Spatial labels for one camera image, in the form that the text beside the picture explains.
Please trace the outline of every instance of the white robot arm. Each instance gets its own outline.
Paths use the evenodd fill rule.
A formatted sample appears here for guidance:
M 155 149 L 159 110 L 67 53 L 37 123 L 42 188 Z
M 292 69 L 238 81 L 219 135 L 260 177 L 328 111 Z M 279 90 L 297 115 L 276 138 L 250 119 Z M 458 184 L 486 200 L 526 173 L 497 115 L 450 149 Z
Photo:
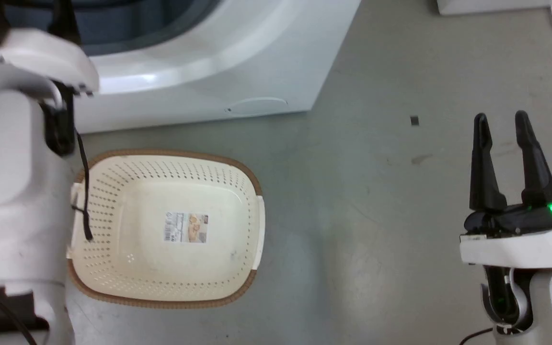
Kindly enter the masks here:
M 64 158 L 75 146 L 73 98 L 98 91 L 99 77 L 81 48 L 61 38 L 70 18 L 58 19 L 53 34 L 9 29 L 0 42 L 0 301 L 31 332 L 29 343 L 70 345 L 73 174 Z M 0 344 L 26 343 L 12 321 L 0 309 Z
M 498 345 L 552 345 L 552 175 L 528 114 L 515 115 L 523 151 L 523 203 L 499 192 L 484 114 L 474 124 L 470 208 L 460 236 L 463 262 L 483 265 L 482 302 Z

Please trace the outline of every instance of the brown woven rim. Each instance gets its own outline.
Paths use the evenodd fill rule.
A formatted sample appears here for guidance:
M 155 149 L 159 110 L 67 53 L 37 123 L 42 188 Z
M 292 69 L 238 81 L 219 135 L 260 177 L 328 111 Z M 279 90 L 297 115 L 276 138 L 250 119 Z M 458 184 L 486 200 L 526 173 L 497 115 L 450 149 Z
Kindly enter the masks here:
M 253 174 L 250 169 L 247 168 L 244 164 L 240 163 L 237 160 L 228 159 L 225 157 L 209 155 L 207 153 L 195 153 L 195 152 L 186 152 L 186 151 L 171 151 L 171 150 L 116 150 L 108 151 L 101 155 L 98 155 L 94 159 L 88 162 L 88 168 L 92 168 L 98 162 L 105 160 L 109 157 L 114 156 L 132 156 L 132 155 L 162 155 L 162 156 L 178 156 L 178 157 L 190 157 L 192 159 L 202 159 L 202 160 L 211 160 L 217 161 L 220 163 L 228 164 L 235 166 L 239 170 L 242 170 L 250 179 L 251 183 L 254 186 L 255 193 L 257 195 L 262 195 L 261 186 L 257 177 Z M 77 183 L 82 183 L 84 181 L 84 170 L 81 170 L 76 177 Z M 68 272 L 72 279 L 72 282 L 76 285 L 78 290 L 82 293 L 91 297 L 92 299 L 97 299 L 99 301 L 124 304 L 127 306 L 136 306 L 143 308 L 154 308 L 154 309 L 198 309 L 198 308 L 214 308 L 224 306 L 233 301 L 236 301 L 241 297 L 247 290 L 250 288 L 251 284 L 254 281 L 254 277 L 257 274 L 256 269 L 252 269 L 246 278 L 244 284 L 232 295 L 225 297 L 223 299 L 213 299 L 210 301 L 189 301 L 189 302 L 177 302 L 177 301 L 149 301 L 145 299 L 129 299 L 127 297 L 119 297 L 108 295 L 107 293 L 96 292 L 95 290 L 89 288 L 82 282 L 76 270 L 74 269 L 74 263 L 72 259 L 68 259 Z

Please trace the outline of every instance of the washing machine drum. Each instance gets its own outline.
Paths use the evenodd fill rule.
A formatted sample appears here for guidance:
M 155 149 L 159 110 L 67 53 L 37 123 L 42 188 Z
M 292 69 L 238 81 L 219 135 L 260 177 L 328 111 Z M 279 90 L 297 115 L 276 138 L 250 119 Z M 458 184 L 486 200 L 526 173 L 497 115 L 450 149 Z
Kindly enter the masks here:
M 105 55 L 147 48 L 182 35 L 220 0 L 72 0 L 83 49 Z M 6 0 L 13 27 L 46 30 L 53 0 Z

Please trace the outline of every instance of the product label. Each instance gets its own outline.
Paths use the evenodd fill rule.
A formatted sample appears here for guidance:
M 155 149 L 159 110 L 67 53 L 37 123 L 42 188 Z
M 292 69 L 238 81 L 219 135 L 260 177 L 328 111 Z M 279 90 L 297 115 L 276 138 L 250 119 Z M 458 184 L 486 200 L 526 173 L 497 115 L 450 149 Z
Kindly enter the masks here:
M 185 212 L 166 212 L 164 241 L 172 243 L 206 243 L 208 215 Z

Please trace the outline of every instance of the concrete floor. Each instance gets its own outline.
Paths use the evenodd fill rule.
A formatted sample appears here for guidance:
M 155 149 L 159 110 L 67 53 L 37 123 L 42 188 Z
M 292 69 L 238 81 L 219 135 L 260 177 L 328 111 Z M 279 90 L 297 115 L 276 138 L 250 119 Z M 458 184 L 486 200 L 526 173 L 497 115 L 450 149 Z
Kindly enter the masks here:
M 144 310 L 69 285 L 77 343 L 456 344 L 488 327 L 481 268 L 458 250 L 472 119 L 488 114 L 500 187 L 519 201 L 517 109 L 552 167 L 552 26 L 544 10 L 439 17 L 434 2 L 365 0 L 307 114 L 86 136 L 89 156 L 242 161 L 263 186 L 267 231 L 252 288 L 223 308 Z

